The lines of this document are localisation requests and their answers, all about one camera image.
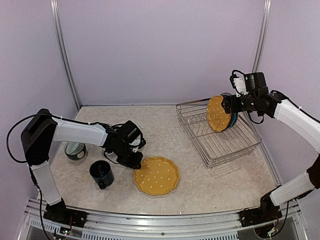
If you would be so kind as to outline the blue polka dot plate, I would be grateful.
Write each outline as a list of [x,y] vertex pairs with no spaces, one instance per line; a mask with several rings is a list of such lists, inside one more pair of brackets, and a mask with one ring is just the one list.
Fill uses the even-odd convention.
[[237,98],[236,97],[232,97],[232,94],[229,92],[225,92],[223,94],[224,98],[227,98],[227,100],[225,100],[225,105],[229,108],[229,110],[231,111],[231,118],[230,118],[230,122],[227,126],[228,129],[232,128],[237,120],[238,120],[238,113],[235,112],[235,110],[238,109],[238,103],[237,103]]

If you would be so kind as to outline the yellow polka dot plate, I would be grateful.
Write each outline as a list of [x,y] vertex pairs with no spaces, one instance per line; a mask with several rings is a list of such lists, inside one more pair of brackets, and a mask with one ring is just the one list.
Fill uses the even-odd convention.
[[226,113],[222,106],[224,97],[222,95],[213,96],[207,104],[206,117],[211,129],[215,132],[222,132],[225,130],[230,121],[231,114]]
[[174,190],[180,182],[178,166],[163,156],[147,157],[141,168],[133,173],[137,188],[150,196],[163,196]]

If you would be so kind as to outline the metal wire dish rack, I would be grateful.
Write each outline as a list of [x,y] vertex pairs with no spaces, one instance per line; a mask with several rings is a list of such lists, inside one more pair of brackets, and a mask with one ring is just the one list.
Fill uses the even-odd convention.
[[178,103],[176,113],[183,130],[195,146],[206,168],[210,169],[250,154],[262,141],[239,113],[235,125],[222,132],[213,131],[207,120],[209,99]]

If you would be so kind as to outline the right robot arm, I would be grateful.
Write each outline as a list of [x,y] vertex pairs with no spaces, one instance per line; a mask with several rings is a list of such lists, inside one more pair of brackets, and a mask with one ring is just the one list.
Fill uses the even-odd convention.
[[[242,96],[226,95],[221,105],[228,114],[256,112],[259,116],[268,116],[291,129],[304,139],[318,155],[320,154],[320,121],[305,112],[280,91],[272,90],[261,96],[255,96],[252,93]],[[319,188],[320,157],[317,156],[312,165],[303,173],[268,193],[267,199],[270,202],[257,208],[255,216],[260,222],[266,222],[275,214],[275,207]]]

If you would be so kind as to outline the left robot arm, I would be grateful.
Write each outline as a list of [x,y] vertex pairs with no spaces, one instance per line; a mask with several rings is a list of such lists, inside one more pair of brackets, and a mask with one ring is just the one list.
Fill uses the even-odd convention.
[[146,140],[139,127],[128,120],[109,125],[102,122],[80,122],[52,115],[46,108],[30,116],[30,122],[21,133],[25,160],[34,184],[41,190],[49,212],[63,223],[70,218],[64,207],[49,166],[49,152],[53,142],[73,142],[103,148],[116,155],[116,161],[127,168],[140,169]]

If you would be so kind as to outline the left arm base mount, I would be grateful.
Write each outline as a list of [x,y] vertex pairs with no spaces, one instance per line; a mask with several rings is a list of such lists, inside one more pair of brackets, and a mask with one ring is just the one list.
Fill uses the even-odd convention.
[[55,223],[70,227],[84,228],[88,213],[66,207],[64,200],[53,205],[46,205],[43,217]]

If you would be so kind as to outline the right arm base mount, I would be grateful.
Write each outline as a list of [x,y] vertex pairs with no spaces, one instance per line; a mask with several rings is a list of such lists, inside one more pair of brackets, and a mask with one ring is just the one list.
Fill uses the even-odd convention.
[[256,208],[245,208],[239,212],[242,227],[248,227],[278,220],[282,217],[279,206],[275,206],[267,193],[260,199],[260,206]]

